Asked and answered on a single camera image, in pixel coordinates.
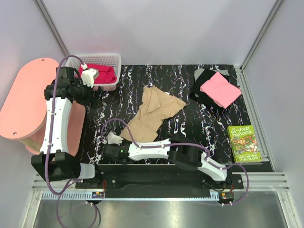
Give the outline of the beige t shirt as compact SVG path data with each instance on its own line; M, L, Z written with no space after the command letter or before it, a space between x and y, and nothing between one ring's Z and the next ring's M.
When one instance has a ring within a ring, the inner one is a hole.
M144 87L142 94L142 104L136 116L123 129L120 137L136 142L149 143L157 137L157 131L163 121L172 118L186 106L186 103L173 95L167 94L157 87Z

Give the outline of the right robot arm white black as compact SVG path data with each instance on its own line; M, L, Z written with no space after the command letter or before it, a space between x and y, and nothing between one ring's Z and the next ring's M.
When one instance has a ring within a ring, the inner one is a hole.
M174 136L157 142L130 142L107 144L103 154L119 164L132 164L145 159L166 159L187 171L200 171L227 188L233 178L225 165L213 160L207 149L184 136Z

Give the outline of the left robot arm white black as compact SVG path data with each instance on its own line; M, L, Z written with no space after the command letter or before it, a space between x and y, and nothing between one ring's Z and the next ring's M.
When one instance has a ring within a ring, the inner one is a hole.
M88 68L79 73L72 67L59 68L59 75L44 90L47 120L43 144L38 155L31 157L31 165L44 181L86 179L92 188L103 181L92 164L81 163L69 153L68 123L73 102L96 108L101 100L94 96L94 82L99 72Z

